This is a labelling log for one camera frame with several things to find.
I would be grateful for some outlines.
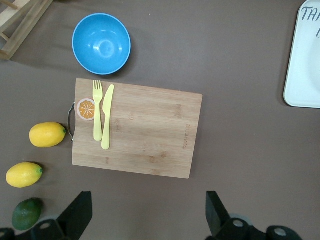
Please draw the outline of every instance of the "plastic knife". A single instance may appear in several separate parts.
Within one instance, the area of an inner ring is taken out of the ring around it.
[[[105,93],[103,105],[102,105],[102,111],[105,114],[105,120],[104,120],[101,147],[104,150],[107,150],[110,148],[110,115],[111,115],[111,103],[112,103],[112,97],[114,95],[114,89],[115,89],[115,86],[111,84]]]

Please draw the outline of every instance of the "yellow lemon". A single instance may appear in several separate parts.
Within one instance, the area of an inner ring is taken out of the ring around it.
[[[42,176],[42,167],[32,162],[21,162],[6,173],[6,182],[15,188],[25,188],[38,182]]]
[[[49,148],[61,143],[66,132],[66,129],[57,122],[44,122],[31,128],[29,138],[34,146]]]

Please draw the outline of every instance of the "bowl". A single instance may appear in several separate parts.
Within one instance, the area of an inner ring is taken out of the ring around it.
[[[72,49],[82,67],[98,75],[113,74],[127,62],[131,40],[126,27],[114,16],[94,13],[75,27]]]

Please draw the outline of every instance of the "avocado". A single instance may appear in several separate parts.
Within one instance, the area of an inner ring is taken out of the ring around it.
[[[12,215],[12,225],[15,229],[24,231],[37,223],[43,208],[40,198],[24,200],[16,206]]]

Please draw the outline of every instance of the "yellow fork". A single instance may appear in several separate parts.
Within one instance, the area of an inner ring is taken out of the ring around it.
[[[94,100],[94,123],[93,123],[93,138],[96,141],[102,139],[102,125],[100,114],[100,102],[104,96],[101,81],[93,81],[93,100]]]

